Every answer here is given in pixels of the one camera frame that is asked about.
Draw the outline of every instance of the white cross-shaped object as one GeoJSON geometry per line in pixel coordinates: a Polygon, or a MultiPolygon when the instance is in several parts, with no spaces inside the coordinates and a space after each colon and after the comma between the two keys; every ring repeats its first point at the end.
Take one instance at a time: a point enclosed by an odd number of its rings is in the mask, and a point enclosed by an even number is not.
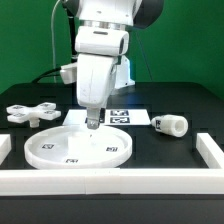
{"type": "Polygon", "coordinates": [[[13,105],[7,107],[6,110],[9,114],[7,118],[10,122],[23,123],[30,122],[31,128],[39,127],[40,119],[53,120],[61,116],[60,111],[56,111],[55,103],[42,103],[36,107],[25,107],[22,105],[13,105]]]}

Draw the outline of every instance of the white plate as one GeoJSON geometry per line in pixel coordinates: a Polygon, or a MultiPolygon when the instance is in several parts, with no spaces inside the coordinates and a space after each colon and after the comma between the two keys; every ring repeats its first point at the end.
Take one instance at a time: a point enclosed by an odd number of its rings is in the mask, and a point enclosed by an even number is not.
{"type": "Polygon", "coordinates": [[[37,169],[113,168],[132,154],[132,139],[117,128],[60,126],[42,131],[25,143],[25,158],[37,169]]]}

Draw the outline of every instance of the green wall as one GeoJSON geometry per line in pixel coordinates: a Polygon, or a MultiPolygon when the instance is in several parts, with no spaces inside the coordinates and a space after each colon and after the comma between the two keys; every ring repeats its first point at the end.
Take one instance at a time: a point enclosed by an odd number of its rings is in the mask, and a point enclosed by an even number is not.
{"type": "MultiPolygon", "coordinates": [[[[52,68],[50,18],[56,0],[0,1],[0,92],[52,68]]],[[[64,10],[56,14],[57,64],[70,61],[64,10]]],[[[224,99],[224,1],[165,0],[162,16],[131,32],[137,81],[196,82],[224,99]],[[150,65],[152,80],[137,41],[150,65]]]]}

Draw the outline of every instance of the white cylinder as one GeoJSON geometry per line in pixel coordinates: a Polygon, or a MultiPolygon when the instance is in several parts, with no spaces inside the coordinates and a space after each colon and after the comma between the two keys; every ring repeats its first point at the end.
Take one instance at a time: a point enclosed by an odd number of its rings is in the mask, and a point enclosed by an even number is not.
{"type": "Polygon", "coordinates": [[[188,122],[182,116],[158,116],[152,119],[151,124],[156,128],[156,131],[175,137],[184,136],[188,130],[188,122]]]}

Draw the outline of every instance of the white foam block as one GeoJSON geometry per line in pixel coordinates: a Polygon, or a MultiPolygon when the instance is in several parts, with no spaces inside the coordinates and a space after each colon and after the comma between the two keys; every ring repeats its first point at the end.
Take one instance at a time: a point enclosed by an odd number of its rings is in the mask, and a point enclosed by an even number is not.
{"type": "Polygon", "coordinates": [[[197,134],[196,148],[209,168],[224,169],[224,153],[208,133],[197,134]]]}
{"type": "Polygon", "coordinates": [[[0,165],[11,151],[10,135],[0,135],[0,165]]]}

